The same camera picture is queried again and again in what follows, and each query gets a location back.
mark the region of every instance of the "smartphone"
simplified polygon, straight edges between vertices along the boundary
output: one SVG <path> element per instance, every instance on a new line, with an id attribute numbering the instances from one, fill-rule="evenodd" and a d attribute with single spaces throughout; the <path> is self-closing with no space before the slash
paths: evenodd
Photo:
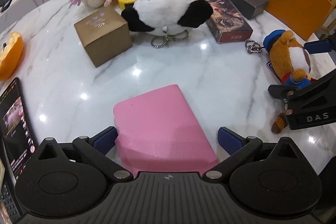
<path id="1" fill-rule="evenodd" d="M 19 78 L 15 78 L 0 96 L 0 130 L 11 170 L 18 179 L 37 145 Z"/>

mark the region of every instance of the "pink pouch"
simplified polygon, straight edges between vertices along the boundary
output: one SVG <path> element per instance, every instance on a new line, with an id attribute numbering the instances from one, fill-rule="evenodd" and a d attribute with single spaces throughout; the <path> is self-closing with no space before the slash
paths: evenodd
<path id="1" fill-rule="evenodd" d="M 115 105 L 115 141 L 125 168 L 138 171 L 195 172 L 218 159 L 178 85 L 153 90 Z"/>

